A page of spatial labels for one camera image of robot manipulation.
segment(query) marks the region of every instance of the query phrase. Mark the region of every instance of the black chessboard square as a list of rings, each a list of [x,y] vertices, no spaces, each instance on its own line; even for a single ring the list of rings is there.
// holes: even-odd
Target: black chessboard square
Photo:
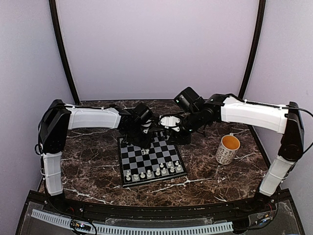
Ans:
[[[164,157],[164,159],[165,159],[165,162],[167,162],[167,163],[172,161],[171,156]]]
[[[154,143],[152,143],[153,144],[153,147],[155,148],[155,147],[160,147],[160,143],[159,142],[154,142]]]
[[[136,162],[136,157],[129,158],[129,163],[135,163]]]
[[[168,145],[167,141],[169,136],[165,132],[154,132],[153,142],[149,149],[149,154],[142,154],[141,148],[126,144],[124,137],[120,137],[118,141],[119,163],[121,180],[123,187],[132,187],[141,184],[146,184],[158,180],[168,180],[175,177],[186,175],[186,168],[180,157],[180,153],[175,145]],[[177,162],[181,165],[181,170],[177,170],[176,165],[174,172],[170,172],[169,162],[175,164]],[[166,175],[156,175],[158,168],[165,168],[168,172]],[[127,172],[130,170],[130,180],[126,179]],[[148,170],[151,171],[151,178],[147,178]]]
[[[156,153],[156,157],[157,157],[157,158],[163,158],[164,156],[163,156],[163,153],[160,152],[160,153]]]
[[[142,159],[143,159],[144,161],[150,160],[149,154],[143,155],[143,156],[142,156]]]
[[[168,148],[167,148],[167,146],[165,145],[165,146],[161,146],[161,150],[162,150],[162,152],[164,152],[164,151],[167,151],[168,150]]]
[[[134,152],[135,156],[142,156],[141,150]]]
[[[158,165],[157,159],[151,159],[150,161],[152,165]]]
[[[138,162],[138,163],[137,163],[137,167],[138,167],[138,168],[144,167],[144,166],[145,166],[145,164],[144,164],[143,162]]]

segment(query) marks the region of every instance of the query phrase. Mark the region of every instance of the black cable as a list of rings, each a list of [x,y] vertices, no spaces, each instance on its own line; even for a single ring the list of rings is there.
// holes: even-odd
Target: black cable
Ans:
[[[297,107],[283,107],[283,109],[293,109],[293,110],[299,110],[299,111],[302,111],[302,112],[305,112],[307,114],[309,114],[311,117],[313,117],[313,114],[306,110],[306,109],[302,109],[302,108],[297,108]],[[303,152],[303,154],[305,154],[311,147],[313,146],[313,142],[309,145],[309,147]]]
[[[45,182],[44,182],[44,187],[45,187],[45,195],[46,195],[46,197],[47,197],[47,202],[53,207],[54,210],[56,210],[59,214],[69,216],[71,219],[76,218],[76,219],[79,219],[79,220],[81,220],[81,221],[83,221],[83,222],[89,223],[91,226],[93,226],[95,235],[98,234],[98,231],[97,231],[96,226],[95,226],[92,222],[90,222],[89,219],[84,219],[84,218],[82,218],[82,217],[79,217],[79,216],[76,216],[76,215],[72,215],[72,214],[68,214],[68,213],[65,213],[65,212],[62,212],[62,211],[56,209],[55,206],[51,203],[51,201],[50,201],[50,199],[49,199],[48,190],[47,190],[47,187],[46,187],[46,185],[45,185]]]
[[[276,216],[277,216],[277,214],[278,214],[278,210],[279,210],[279,192],[277,192],[277,207],[276,207],[276,212],[275,212],[274,216],[272,217],[272,219],[271,219],[269,222],[266,223],[266,225],[264,225],[264,226],[262,226],[262,227],[260,227],[260,228],[253,228],[254,226],[257,226],[257,225],[261,224],[262,221],[263,221],[264,219],[266,219],[266,218],[262,218],[262,219],[259,219],[259,220],[255,221],[253,224],[251,224],[250,226],[248,226],[248,227],[246,227],[246,228],[235,228],[235,227],[234,227],[234,231],[243,231],[243,230],[244,230],[244,231],[247,231],[247,230],[259,230],[259,229],[263,229],[263,228],[267,227],[267,226],[276,218]]]
[[[277,106],[277,105],[272,105],[272,104],[264,104],[264,103],[259,103],[259,102],[253,102],[253,101],[247,101],[246,102],[247,104],[255,104],[255,105],[262,105],[262,106],[267,106],[267,107],[272,107],[272,108],[277,108],[277,109],[292,109],[292,110],[299,110],[299,111],[302,111],[302,112],[305,112],[307,114],[309,114],[311,117],[313,117],[313,114],[306,110],[306,109],[302,109],[302,108],[298,108],[298,107],[280,107],[280,106]],[[311,147],[313,146],[313,142],[309,145],[309,147],[303,152],[303,154],[305,154]]]

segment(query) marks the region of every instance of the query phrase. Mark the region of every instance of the lavender wall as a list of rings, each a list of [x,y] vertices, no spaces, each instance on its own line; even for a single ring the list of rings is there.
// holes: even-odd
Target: lavender wall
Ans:
[[[0,227],[12,235],[40,180],[40,118],[52,100],[72,102],[47,0],[0,1],[0,71]]]
[[[81,100],[240,89],[258,0],[58,0]]]
[[[313,2],[267,1],[264,24],[246,98],[265,103],[296,101],[313,111]],[[303,114],[305,146],[313,141],[313,119]],[[281,136],[264,129],[258,135],[271,160]],[[313,149],[298,162],[283,188],[289,188],[306,234],[313,233]]]

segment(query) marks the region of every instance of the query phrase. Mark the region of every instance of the brown marble surface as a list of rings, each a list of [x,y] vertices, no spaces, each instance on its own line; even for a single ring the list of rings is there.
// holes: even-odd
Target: brown marble surface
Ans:
[[[171,100],[88,101],[86,106],[134,107],[148,104],[156,114],[180,112]],[[215,153],[229,133],[241,147],[229,165],[220,165]],[[120,206],[191,206],[252,197],[267,166],[248,127],[214,123],[207,137],[194,133],[190,145],[178,146],[188,175],[132,188],[122,188],[118,163],[117,130],[103,128],[68,131],[62,156],[63,186],[67,198]]]

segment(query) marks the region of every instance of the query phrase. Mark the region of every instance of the white patterned mug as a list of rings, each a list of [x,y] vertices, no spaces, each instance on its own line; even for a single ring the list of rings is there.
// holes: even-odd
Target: white patterned mug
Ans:
[[[239,147],[240,142],[236,137],[234,137],[233,133],[223,136],[215,155],[216,160],[218,163],[223,165],[230,164]]]

